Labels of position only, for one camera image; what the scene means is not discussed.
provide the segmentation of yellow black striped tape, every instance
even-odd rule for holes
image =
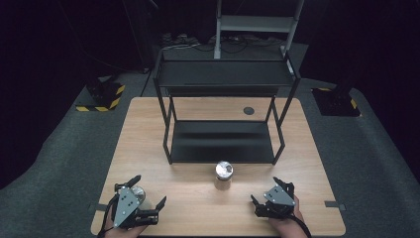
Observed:
[[[100,111],[106,112],[114,110],[117,107],[118,103],[120,102],[121,95],[123,94],[124,89],[126,88],[125,85],[121,85],[115,93],[115,98],[111,102],[111,104],[107,106],[93,106],[93,105],[78,105],[76,106],[77,111]]]

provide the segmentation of black metal shelf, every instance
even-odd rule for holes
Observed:
[[[175,163],[269,164],[274,154],[264,121],[177,121],[171,157]]]
[[[154,83],[165,123],[163,147],[172,163],[259,163],[275,165],[284,149],[281,124],[288,110],[300,75],[294,70],[288,53],[283,60],[211,59],[165,60],[160,52],[154,69]],[[275,96],[283,87],[291,87],[277,115]],[[169,97],[166,110],[161,92]],[[178,120],[172,97],[247,96],[271,97],[263,121]],[[169,128],[173,116],[173,133]],[[280,146],[274,154],[267,122],[273,116]]]

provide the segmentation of silver cylinder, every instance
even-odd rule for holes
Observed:
[[[216,178],[214,184],[219,190],[226,190],[231,187],[232,175],[234,173],[234,168],[229,162],[219,162],[216,165]]]

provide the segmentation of wooden table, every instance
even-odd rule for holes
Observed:
[[[175,100],[177,116],[184,119],[261,119],[269,104],[266,98]],[[284,102],[285,99],[276,99],[277,110],[282,109]],[[246,115],[245,107],[253,107],[255,114]],[[346,232],[340,210],[325,205],[325,201],[335,201],[335,197],[297,99],[293,99],[282,125],[285,149],[277,164],[233,164],[234,175],[228,190],[218,190],[214,185],[216,163],[170,165],[162,147],[163,129],[158,99],[134,98],[99,200],[107,204],[114,195],[115,183],[142,175],[138,185],[146,191],[153,206],[167,196],[158,225],[149,226],[143,234],[277,236],[266,218],[254,215],[250,198],[253,194],[264,203],[263,193],[274,186],[272,177],[293,182],[312,235],[341,236]],[[270,134],[276,151],[278,139],[275,133]],[[96,211],[91,225],[93,234],[98,233],[103,215],[103,211]]]

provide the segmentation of white shelf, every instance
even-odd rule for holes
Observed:
[[[259,16],[221,16],[222,31],[290,32],[293,18]]]

